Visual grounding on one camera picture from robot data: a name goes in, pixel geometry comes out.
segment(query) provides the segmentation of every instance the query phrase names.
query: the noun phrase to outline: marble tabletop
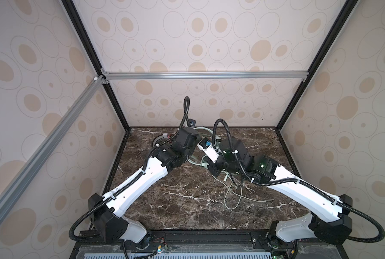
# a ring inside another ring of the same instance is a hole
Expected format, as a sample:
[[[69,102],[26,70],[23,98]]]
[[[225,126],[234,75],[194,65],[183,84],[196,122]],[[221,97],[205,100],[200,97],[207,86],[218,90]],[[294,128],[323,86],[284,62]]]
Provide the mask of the marble tabletop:
[[[152,140],[162,133],[174,132],[175,128],[133,128],[130,132],[111,189],[121,184],[137,171],[151,147]],[[231,135],[243,141],[251,155],[264,153],[277,160],[288,170],[289,162],[278,137],[269,128],[230,128]],[[217,135],[226,137],[224,128]],[[196,148],[195,156],[202,152]],[[151,230],[158,229],[268,229],[274,220],[298,218],[309,212],[275,190],[244,183],[242,190],[231,181],[225,182],[224,174],[217,181],[203,167],[184,163],[146,190],[128,208],[125,216],[138,220]]]

